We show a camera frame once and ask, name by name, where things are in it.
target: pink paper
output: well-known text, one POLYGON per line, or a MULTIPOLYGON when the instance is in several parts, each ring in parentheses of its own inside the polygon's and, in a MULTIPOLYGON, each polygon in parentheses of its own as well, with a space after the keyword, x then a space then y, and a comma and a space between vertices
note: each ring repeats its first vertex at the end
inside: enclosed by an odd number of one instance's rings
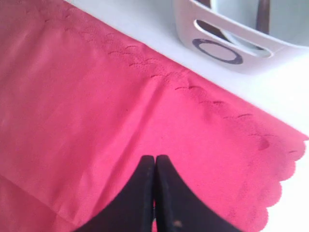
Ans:
POLYGON ((60 0, 0 0, 0 231, 68 232, 167 154, 246 232, 307 137, 60 0))

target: white surface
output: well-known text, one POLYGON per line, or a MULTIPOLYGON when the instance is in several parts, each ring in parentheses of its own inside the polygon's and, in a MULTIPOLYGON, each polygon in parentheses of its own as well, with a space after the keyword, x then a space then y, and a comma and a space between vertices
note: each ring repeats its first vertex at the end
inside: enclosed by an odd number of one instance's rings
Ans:
MULTIPOLYGON (((309 56, 258 76, 226 70, 185 48, 174 25, 172 0, 68 0, 108 25, 253 103, 309 135, 309 56)), ((264 232, 308 232, 309 152, 282 182, 264 232)))

